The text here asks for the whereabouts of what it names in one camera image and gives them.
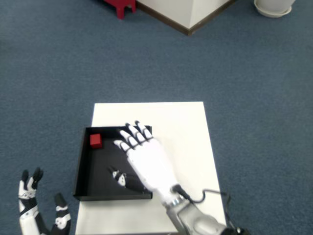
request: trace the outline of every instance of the red chair leg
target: red chair leg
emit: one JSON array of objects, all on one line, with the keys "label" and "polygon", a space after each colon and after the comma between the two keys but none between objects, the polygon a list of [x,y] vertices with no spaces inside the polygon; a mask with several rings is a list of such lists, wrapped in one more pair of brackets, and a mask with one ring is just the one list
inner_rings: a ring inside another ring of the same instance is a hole
[{"label": "red chair leg", "polygon": [[124,7],[117,7],[116,13],[117,13],[117,17],[119,19],[123,19],[124,18]]},{"label": "red chair leg", "polygon": [[136,11],[136,0],[132,0],[132,11],[135,12]]}]

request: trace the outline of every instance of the black box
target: black box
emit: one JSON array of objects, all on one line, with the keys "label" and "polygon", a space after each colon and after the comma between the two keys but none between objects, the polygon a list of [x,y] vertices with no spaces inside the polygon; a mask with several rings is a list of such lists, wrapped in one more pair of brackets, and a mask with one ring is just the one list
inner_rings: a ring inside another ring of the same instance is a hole
[{"label": "black box", "polygon": [[[80,201],[151,199],[152,193],[139,193],[121,187],[107,170],[110,165],[125,173],[135,174],[126,154],[113,144],[122,140],[118,129],[129,132],[127,127],[87,127],[75,179],[74,197]],[[101,134],[102,148],[92,149],[90,135]]]}]

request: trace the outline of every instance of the white table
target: white table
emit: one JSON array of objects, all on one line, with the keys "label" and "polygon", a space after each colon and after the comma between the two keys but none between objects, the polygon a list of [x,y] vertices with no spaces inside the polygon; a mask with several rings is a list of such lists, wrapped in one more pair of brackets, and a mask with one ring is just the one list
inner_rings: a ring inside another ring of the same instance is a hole
[{"label": "white table", "polygon": [[[95,104],[92,126],[120,126],[135,120],[152,126],[154,137],[170,156],[178,181],[192,198],[200,199],[203,188],[220,190],[202,102]],[[198,205],[225,224],[220,195],[208,193]],[[80,202],[75,234],[176,232],[154,194],[151,200]]]}]

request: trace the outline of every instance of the red block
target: red block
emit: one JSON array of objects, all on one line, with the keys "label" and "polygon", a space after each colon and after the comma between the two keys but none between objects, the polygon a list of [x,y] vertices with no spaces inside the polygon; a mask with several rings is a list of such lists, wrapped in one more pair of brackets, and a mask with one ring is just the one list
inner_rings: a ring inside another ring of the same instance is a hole
[{"label": "red block", "polygon": [[101,148],[102,147],[101,135],[100,134],[90,135],[90,145],[92,148]]}]

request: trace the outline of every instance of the gray carpet floor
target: gray carpet floor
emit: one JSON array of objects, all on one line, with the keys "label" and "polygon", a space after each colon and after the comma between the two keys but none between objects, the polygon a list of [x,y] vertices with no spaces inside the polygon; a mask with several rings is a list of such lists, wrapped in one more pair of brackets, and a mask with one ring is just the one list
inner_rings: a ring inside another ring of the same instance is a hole
[{"label": "gray carpet floor", "polygon": [[238,0],[186,37],[141,11],[121,21],[100,0],[2,0],[0,233],[20,234],[18,182],[40,166],[46,224],[60,191],[74,234],[73,181],[94,103],[204,101],[235,223],[255,235],[311,234],[312,9],[296,1],[268,19]]}]

